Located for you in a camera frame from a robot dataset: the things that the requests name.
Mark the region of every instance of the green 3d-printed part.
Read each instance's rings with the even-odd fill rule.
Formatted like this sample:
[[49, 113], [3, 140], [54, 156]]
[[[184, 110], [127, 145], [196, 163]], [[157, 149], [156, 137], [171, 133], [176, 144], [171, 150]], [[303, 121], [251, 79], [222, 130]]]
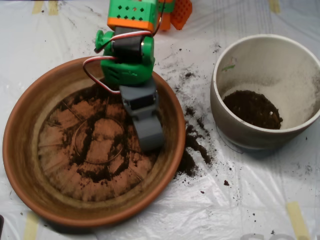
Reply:
[[147, 21], [157, 27], [158, 0], [110, 0], [109, 18]]
[[[103, 34], [99, 30], [96, 34], [95, 47], [101, 48], [113, 37], [113, 32]], [[105, 84], [136, 86], [148, 81], [152, 75], [155, 64], [154, 39], [146, 36], [141, 44], [142, 60], [136, 62], [135, 59], [127, 59], [126, 62], [116, 60], [102, 60], [101, 69], [104, 74]], [[114, 56], [112, 45], [108, 44], [104, 48], [104, 56]]]
[[164, 4], [163, 12], [164, 13], [172, 13], [175, 9], [175, 3], [176, 3], [176, 0], [173, 0], [172, 2], [166, 2], [165, 4], [163, 2], [159, 2], [158, 3], [158, 13], [161, 13], [163, 4]]

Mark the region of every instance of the terracotta saucer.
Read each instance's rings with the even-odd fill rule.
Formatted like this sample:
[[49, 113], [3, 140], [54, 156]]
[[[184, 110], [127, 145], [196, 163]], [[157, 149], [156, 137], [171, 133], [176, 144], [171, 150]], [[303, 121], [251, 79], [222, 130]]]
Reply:
[[[167, 186], [185, 145], [185, 120], [174, 92], [156, 73], [165, 145], [143, 153], [121, 97], [93, 84], [86, 58], [41, 76], [7, 122], [3, 162], [21, 200], [61, 225], [97, 227], [138, 213]], [[89, 70], [102, 78], [99, 63]]]

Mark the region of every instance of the white ceramic pot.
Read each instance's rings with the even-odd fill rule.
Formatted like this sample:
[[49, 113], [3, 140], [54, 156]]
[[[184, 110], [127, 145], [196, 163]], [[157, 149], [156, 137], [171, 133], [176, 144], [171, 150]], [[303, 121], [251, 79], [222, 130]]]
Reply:
[[[237, 90], [264, 94], [279, 110], [281, 128], [257, 127], [233, 114], [223, 99]], [[248, 149], [279, 147], [320, 115], [320, 61], [283, 36], [245, 37], [219, 57], [211, 79], [210, 102], [217, 127], [234, 144]]]

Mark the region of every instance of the masking tape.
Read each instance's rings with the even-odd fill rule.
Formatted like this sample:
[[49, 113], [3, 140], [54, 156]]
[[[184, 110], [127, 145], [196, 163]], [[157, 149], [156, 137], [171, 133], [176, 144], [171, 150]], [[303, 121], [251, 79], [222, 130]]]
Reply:
[[281, 12], [279, 0], [269, 0], [269, 8], [271, 12], [279, 14]]
[[49, 16], [58, 15], [58, 1], [48, 1]]
[[310, 240], [309, 231], [305, 225], [298, 202], [294, 201], [287, 203], [286, 209], [288, 211], [296, 239]]
[[26, 216], [26, 225], [24, 229], [23, 240], [36, 240], [39, 218], [32, 211]]
[[34, 1], [32, 14], [40, 13], [43, 5], [44, 5], [44, 1]]

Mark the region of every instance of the orange grid piece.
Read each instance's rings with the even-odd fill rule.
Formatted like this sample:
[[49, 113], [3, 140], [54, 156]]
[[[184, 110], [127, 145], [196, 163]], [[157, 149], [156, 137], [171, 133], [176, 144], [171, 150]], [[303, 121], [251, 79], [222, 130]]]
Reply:
[[171, 13], [171, 23], [177, 30], [181, 30], [192, 13], [190, 0], [175, 0], [174, 10]]
[[[160, 16], [161, 16], [161, 13], [158, 14], [158, 23], [159, 23], [159, 20], [160, 20]], [[167, 31], [167, 30], [170, 30], [170, 27], [171, 27], [171, 13], [170, 12], [164, 12], [163, 15], [162, 15], [162, 20], [161, 20], [161, 25], [159, 27], [160, 30], [163, 30], [163, 31]]]

